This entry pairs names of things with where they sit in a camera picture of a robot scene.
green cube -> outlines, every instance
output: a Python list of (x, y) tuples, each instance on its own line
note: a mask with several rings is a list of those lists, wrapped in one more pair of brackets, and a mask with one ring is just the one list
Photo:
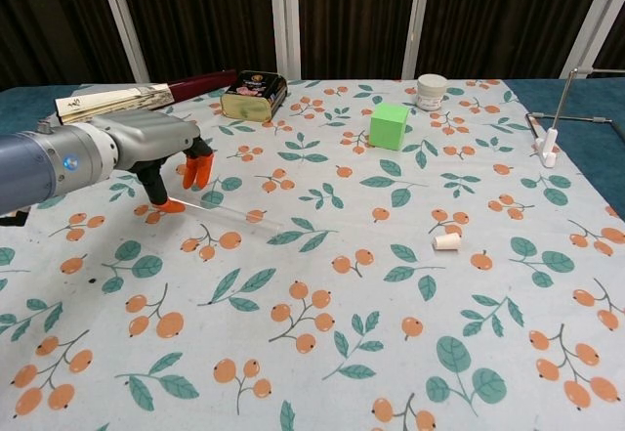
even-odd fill
[(408, 108), (380, 104), (371, 114), (369, 144), (377, 148), (397, 151), (403, 141)]

white plastic holder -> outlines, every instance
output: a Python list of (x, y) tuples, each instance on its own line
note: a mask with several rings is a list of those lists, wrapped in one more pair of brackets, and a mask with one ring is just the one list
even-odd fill
[(556, 144), (557, 137), (558, 130), (552, 127), (547, 130), (545, 138), (536, 138), (534, 142), (540, 161), (549, 169), (556, 165), (557, 155), (554, 152), (554, 145)]

black curtain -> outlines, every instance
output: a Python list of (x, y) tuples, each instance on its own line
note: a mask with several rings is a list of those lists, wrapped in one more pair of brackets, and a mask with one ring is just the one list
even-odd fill
[(152, 81), (275, 71), (271, 0), (127, 0)]
[(412, 0), (299, 0), (302, 77), (400, 78)]
[(0, 0), (0, 87), (133, 82), (106, 0)]
[[(625, 69), (625, 4), (618, 13), (612, 29), (595, 59), (595, 67)], [(615, 74), (605, 75), (605, 77), (615, 76)]]
[(592, 1), (428, 0), (415, 77), (558, 77)]

metal rod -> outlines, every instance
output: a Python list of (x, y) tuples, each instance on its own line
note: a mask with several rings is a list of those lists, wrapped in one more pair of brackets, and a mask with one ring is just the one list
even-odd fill
[(560, 103), (558, 104), (558, 111), (556, 111), (554, 122), (551, 125), (553, 129), (556, 129), (556, 126), (558, 126), (558, 118), (560, 118), (560, 114), (562, 113), (564, 104), (566, 103), (566, 97), (568, 97), (568, 89), (570, 88), (570, 84), (576, 75), (577, 75), (577, 68), (574, 67), (568, 74), (566, 84), (564, 84), (564, 90), (562, 91), (562, 96), (560, 97)]
[(608, 72), (612, 74), (625, 74), (625, 69), (595, 69), (591, 68), (593, 72)]
[[(543, 113), (542, 116), (532, 115), (534, 118), (547, 118), (553, 119), (556, 116), (551, 113)], [(560, 115), (560, 120), (574, 120), (574, 121), (592, 121), (593, 123), (611, 123), (612, 120), (610, 118), (605, 119), (596, 119), (599, 117), (595, 116), (569, 116), (569, 115)]]
[(625, 143), (625, 133), (623, 133), (622, 128), (618, 126), (618, 124), (615, 121), (610, 121), (609, 124), (611, 125), (612, 130), (614, 130), (614, 133), (620, 136), (621, 140), (623, 140), (623, 143)]

paper cup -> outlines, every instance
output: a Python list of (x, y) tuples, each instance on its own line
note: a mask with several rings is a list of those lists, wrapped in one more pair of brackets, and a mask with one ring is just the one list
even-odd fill
[(457, 233), (435, 237), (433, 243), (436, 250), (457, 250), (460, 248), (460, 236)]

